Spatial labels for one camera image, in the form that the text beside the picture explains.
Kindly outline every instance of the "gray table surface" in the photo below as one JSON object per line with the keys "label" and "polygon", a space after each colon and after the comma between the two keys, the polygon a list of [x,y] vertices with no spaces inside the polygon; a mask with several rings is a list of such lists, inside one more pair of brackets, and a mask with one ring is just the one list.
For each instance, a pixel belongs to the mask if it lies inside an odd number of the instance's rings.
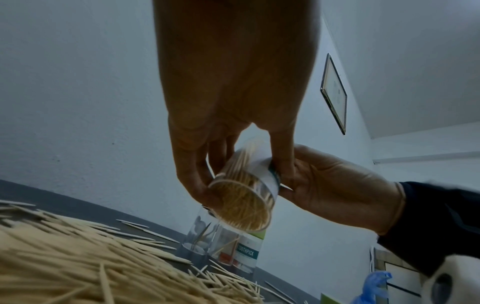
{"label": "gray table surface", "polygon": [[[179,233],[172,229],[146,221],[144,219],[135,217],[133,215],[129,215],[120,211],[116,211],[110,208],[106,208],[100,205],[96,205],[96,204],[82,201],[79,199],[71,198],[68,196],[64,196],[64,195],[60,195],[53,192],[40,190],[40,189],[36,189],[36,188],[32,188],[32,187],[28,187],[20,184],[15,184],[15,183],[3,181],[3,180],[0,180],[0,199],[32,203],[36,205],[36,208],[43,209],[45,211],[53,212],[59,215],[65,215],[65,216],[75,217],[79,219],[103,223],[109,226],[120,228],[122,232],[126,232],[126,233],[132,233],[136,235],[143,235],[146,237],[156,238],[151,234],[123,225],[120,222],[118,222],[117,219],[123,219],[131,222],[135,222],[138,224],[146,225],[149,227],[149,230],[168,236],[170,238],[173,238],[179,241],[180,243],[185,238],[185,235],[182,233]],[[193,264],[198,268],[203,267],[205,264],[210,264],[209,257],[207,256],[191,256],[191,255],[189,256],[189,254],[191,253],[189,251],[185,251],[183,247],[181,247],[179,244],[170,242],[168,240],[163,240],[163,239],[159,239],[159,240],[165,241],[166,245],[177,248],[176,255],[190,259],[193,262]],[[188,266],[183,264],[179,264],[179,263],[172,263],[172,264],[183,271],[186,271],[188,269]],[[295,286],[283,281],[282,279],[260,268],[256,268],[253,274],[247,274],[243,271],[238,270],[233,266],[226,267],[226,268],[229,271],[236,273],[242,277],[245,277],[246,279],[249,279],[253,282],[257,281],[258,284],[260,284],[261,286],[265,286],[269,289],[272,289],[270,286],[265,284],[265,281],[267,281],[270,284],[277,287],[278,289],[280,289],[282,292],[288,294],[298,304],[303,304],[305,300],[309,304],[320,302],[319,299],[313,297],[312,295],[309,295],[308,293],[296,288]],[[209,267],[209,270],[211,272],[215,271],[211,267]],[[265,297],[265,302],[283,302],[281,299],[279,299],[278,297],[272,295],[271,293],[265,290],[262,290],[261,294]]]}

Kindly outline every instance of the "dark sleeve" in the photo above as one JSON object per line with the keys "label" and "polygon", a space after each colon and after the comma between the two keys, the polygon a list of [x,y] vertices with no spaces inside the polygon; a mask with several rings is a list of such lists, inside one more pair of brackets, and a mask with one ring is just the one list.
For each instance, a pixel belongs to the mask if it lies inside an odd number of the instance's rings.
{"label": "dark sleeve", "polygon": [[416,182],[401,183],[406,204],[398,222],[378,238],[425,275],[451,254],[480,258],[480,194]]}

